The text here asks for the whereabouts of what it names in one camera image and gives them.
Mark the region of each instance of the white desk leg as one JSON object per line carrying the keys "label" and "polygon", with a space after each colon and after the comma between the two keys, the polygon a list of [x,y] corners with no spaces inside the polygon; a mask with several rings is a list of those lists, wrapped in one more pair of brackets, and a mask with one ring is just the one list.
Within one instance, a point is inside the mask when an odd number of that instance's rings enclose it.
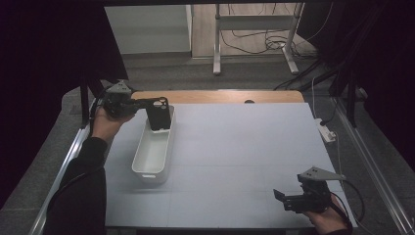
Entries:
{"label": "white desk leg", "polygon": [[296,10],[294,11],[294,17],[291,25],[290,32],[287,37],[287,43],[283,47],[283,53],[290,68],[291,74],[299,74],[299,69],[297,68],[296,63],[293,60],[293,52],[291,49],[291,44],[293,43],[293,38],[297,30],[297,25],[300,21],[300,14],[302,10],[303,3],[298,3]]}
{"label": "white desk leg", "polygon": [[215,16],[216,29],[214,31],[214,52],[213,52],[213,74],[220,74],[220,44],[219,44],[219,33],[220,33],[220,14],[219,4],[216,4],[216,16]]}

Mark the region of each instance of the white table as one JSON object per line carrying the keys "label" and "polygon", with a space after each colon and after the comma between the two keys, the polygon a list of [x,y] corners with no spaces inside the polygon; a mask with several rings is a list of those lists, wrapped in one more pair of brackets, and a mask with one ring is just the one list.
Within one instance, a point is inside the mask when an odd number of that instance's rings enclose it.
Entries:
{"label": "white table", "polygon": [[[284,211],[272,191],[302,194],[297,174],[314,165],[334,172],[308,104],[172,105],[176,131],[164,184],[142,183],[131,168],[145,111],[115,137],[105,165],[107,226],[312,226],[304,215]],[[349,210],[340,183],[328,183]]]}

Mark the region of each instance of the power strip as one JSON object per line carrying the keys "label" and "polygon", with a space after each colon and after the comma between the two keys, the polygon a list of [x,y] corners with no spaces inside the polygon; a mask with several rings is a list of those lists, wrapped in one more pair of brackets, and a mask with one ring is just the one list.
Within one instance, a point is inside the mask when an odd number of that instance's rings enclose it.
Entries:
{"label": "power strip", "polygon": [[324,142],[331,143],[336,141],[336,134],[333,131],[330,131],[326,125],[321,125],[321,118],[315,119],[315,124],[317,125],[318,131],[320,131],[321,137]]}

